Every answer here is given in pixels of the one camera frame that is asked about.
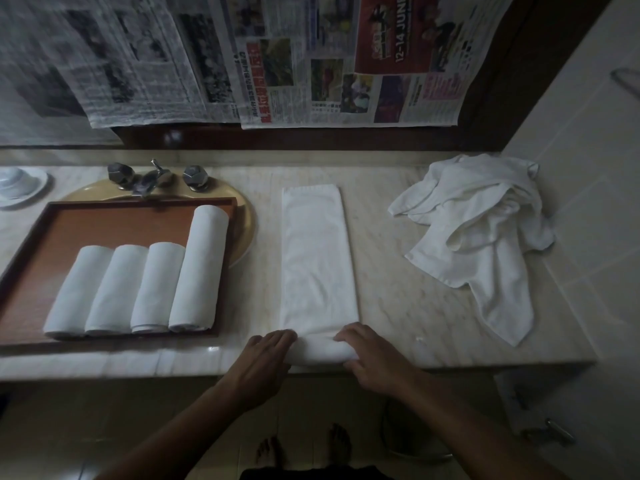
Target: forearm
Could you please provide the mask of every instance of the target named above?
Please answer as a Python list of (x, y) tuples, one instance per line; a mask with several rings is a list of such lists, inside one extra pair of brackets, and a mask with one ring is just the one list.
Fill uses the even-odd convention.
[(566, 478), (430, 374), (416, 371), (398, 399), (449, 446), (474, 480)]
[(219, 382), (96, 480), (183, 479), (240, 414)]

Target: person's left arm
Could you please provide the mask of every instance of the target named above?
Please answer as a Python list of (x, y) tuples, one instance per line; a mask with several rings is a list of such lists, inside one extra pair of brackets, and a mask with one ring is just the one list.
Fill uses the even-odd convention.
[(238, 416), (277, 393), (290, 368), (284, 357), (296, 338), (292, 330), (278, 330), (249, 339), (215, 386), (95, 480), (185, 478)]

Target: tiled floor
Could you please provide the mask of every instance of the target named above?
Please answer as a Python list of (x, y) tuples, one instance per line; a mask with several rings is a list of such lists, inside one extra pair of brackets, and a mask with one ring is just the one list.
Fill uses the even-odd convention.
[[(486, 374), (447, 379), (478, 409), (505, 421)], [(76, 381), (0, 386), (12, 400), (0, 418), (0, 480), (90, 480), (110, 461), (171, 419), (211, 378)], [(238, 419), (204, 455), (189, 480), (236, 480), (253, 466), (261, 439), (277, 435), (287, 468), (322, 467), (332, 423), (345, 427), (354, 467), (375, 464), (397, 480), (462, 480), (455, 463), (439, 466), (388, 455), (380, 438), (384, 398), (348, 376), (292, 377), (279, 395)]]

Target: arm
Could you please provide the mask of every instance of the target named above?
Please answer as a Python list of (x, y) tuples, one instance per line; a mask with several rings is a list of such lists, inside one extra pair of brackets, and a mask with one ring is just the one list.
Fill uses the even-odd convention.
[(361, 386), (397, 399), (420, 416), (472, 479), (567, 479), (436, 377), (414, 367), (370, 327), (352, 323), (334, 340), (345, 341), (356, 350), (359, 360), (344, 365)]
[(275, 395), (290, 365), (284, 357), (295, 332), (252, 337), (228, 373), (96, 480), (183, 479), (242, 413)]

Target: white cup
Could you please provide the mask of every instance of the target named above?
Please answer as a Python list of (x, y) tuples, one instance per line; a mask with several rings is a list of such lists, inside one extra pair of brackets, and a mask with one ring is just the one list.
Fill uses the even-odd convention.
[(20, 198), (33, 192), (38, 179), (18, 167), (0, 168), (0, 196)]

